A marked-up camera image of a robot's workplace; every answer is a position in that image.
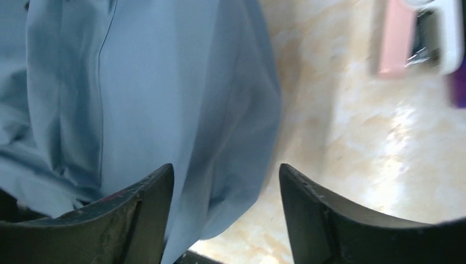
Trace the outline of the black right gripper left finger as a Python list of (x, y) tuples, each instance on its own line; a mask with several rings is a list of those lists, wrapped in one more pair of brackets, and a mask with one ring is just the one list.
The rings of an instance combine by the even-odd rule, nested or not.
[(1, 263), (160, 263), (172, 165), (58, 218), (1, 223)]

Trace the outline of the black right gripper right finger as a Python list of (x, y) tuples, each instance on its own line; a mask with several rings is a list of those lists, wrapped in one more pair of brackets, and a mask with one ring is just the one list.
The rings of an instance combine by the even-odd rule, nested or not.
[(426, 224), (357, 204), (289, 164), (279, 169), (295, 263), (465, 263), (465, 219)]

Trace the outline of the blue grey backpack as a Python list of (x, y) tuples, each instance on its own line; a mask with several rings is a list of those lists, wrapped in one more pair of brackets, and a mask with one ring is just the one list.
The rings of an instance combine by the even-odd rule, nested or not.
[(1, 1), (1, 189), (58, 217), (170, 163), (162, 263), (256, 202), (280, 104), (258, 1)]

